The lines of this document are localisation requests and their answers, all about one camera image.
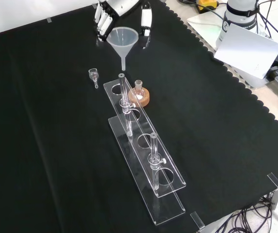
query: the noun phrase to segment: acrylic stand leg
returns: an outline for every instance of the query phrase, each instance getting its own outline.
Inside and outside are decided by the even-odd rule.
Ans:
[[[185,209],[176,192],[161,198],[154,194],[119,118],[117,116],[110,118],[109,124],[154,224],[161,224],[185,213]]]

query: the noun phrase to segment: table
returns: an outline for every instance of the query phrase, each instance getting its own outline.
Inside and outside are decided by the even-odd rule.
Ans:
[[[146,213],[107,124],[114,111],[88,78],[96,67],[100,86],[115,79],[120,60],[95,46],[87,7],[0,34],[0,232],[194,232],[191,212],[207,224],[274,189],[278,160],[260,164],[278,153],[278,123],[151,4],[151,44],[132,49],[126,76],[150,91],[146,112],[187,183],[187,213],[157,228]],[[139,31],[140,14],[118,25]]]
[[[167,0],[166,1],[167,6],[174,11],[178,17],[181,18],[183,23],[187,25],[187,27],[196,33],[198,38],[204,43],[204,45],[209,49],[211,52],[215,52],[214,48],[212,48],[197,32],[194,30],[188,23],[187,19],[190,17],[193,17],[195,15],[198,15],[198,12],[195,7],[190,7],[189,5],[181,4],[180,2],[176,0]],[[264,4],[261,7],[261,13],[263,15],[266,15],[268,11],[269,4]],[[275,27],[278,29],[278,1],[273,2],[270,12],[270,22],[275,25]],[[274,40],[278,41],[278,33],[275,32],[271,27],[270,31],[272,34],[272,37]],[[240,82],[245,83],[244,80],[234,71],[234,69],[230,66],[225,65],[228,70],[230,70],[233,74],[233,76],[237,77]],[[251,89],[252,94],[256,95],[258,97],[258,100],[262,101],[264,106],[266,106],[270,113],[275,115],[276,120],[278,120],[278,84],[273,81],[270,82],[268,85],[262,87],[262,88],[252,88],[249,85],[245,85],[246,88]],[[214,232],[227,218],[229,215],[225,216],[224,218],[213,222],[206,226],[205,229],[203,229],[202,233],[210,233]]]

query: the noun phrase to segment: test tube rack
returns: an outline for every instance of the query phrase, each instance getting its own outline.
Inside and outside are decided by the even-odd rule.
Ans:
[[[105,83],[104,89],[117,114],[108,120],[109,125],[152,221],[159,225],[182,215],[185,208],[176,191],[186,183],[125,75]]]

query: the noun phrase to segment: robotic hand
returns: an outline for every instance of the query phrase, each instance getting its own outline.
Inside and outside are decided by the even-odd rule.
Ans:
[[[141,3],[141,1],[99,0],[94,19],[99,40],[106,41],[117,20],[126,15],[126,13],[131,13],[142,4],[141,35],[139,42],[143,48],[146,48],[150,42],[152,9],[149,2]]]

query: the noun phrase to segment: cable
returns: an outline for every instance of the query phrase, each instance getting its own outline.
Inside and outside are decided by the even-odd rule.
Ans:
[[[265,21],[270,24],[270,26],[278,33],[278,30],[270,23],[270,21],[268,21],[260,12],[258,12],[258,14],[263,18],[265,19]]]
[[[271,6],[272,6],[272,1],[270,2],[270,6],[269,6],[269,10],[267,11],[266,19],[269,18],[269,13],[270,13],[270,10],[271,10]],[[266,28],[267,28],[267,21],[265,22],[265,28],[264,28],[264,30],[266,30]]]
[[[259,0],[256,0],[255,8],[257,8],[258,2],[259,2]],[[257,34],[258,34],[259,33],[259,30],[258,30],[258,14],[256,14],[256,26],[257,26]]]
[[[270,223],[270,230],[269,232],[271,231],[271,228],[272,228],[272,202],[265,198],[265,197],[262,197],[259,201],[258,201],[258,204],[261,204],[262,206],[258,206],[256,207],[255,205],[253,205],[253,208],[250,208],[250,209],[243,209],[243,210],[240,210],[238,214],[235,214],[235,215],[231,215],[222,225],[221,227],[215,232],[215,233],[219,233],[220,230],[222,229],[221,233],[225,233],[226,232],[226,227],[229,223],[229,221],[233,218],[233,217],[236,217],[235,218],[235,221],[234,221],[234,228],[232,228],[228,233],[257,233],[261,227],[263,227],[263,225],[266,223],[266,221],[268,219],[271,219],[271,223]],[[266,207],[267,208],[267,212],[266,212],[266,216],[263,216],[261,215],[257,210],[260,209],[260,208],[264,208]],[[255,210],[257,212],[257,214],[261,217],[264,218],[264,221],[262,222],[262,224],[256,229],[256,231],[252,231],[251,230],[251,227],[250,227],[250,224],[247,220],[247,212],[248,211],[252,211],[252,210]],[[237,226],[237,220],[239,219],[239,217],[242,217],[242,226],[241,227],[238,227]]]
[[[202,6],[200,4],[197,4],[195,2],[192,2],[192,1],[188,1],[188,0],[179,0],[179,2],[181,3],[184,3],[184,4],[188,4],[188,5],[196,5],[196,6],[200,6],[200,7],[203,7],[204,9],[210,11],[210,12],[213,12],[216,16],[218,16],[220,19],[222,19],[223,21],[223,18],[221,15],[219,15],[218,13],[214,12],[213,10],[209,9],[208,7],[205,7],[205,6]]]
[[[260,6],[261,4],[264,4],[264,3],[269,2],[269,1],[261,2],[261,3],[259,4],[259,6]]]
[[[269,29],[268,27],[267,27],[267,31],[269,32],[270,38],[272,38],[272,35],[271,35],[271,32],[270,32],[270,29]]]

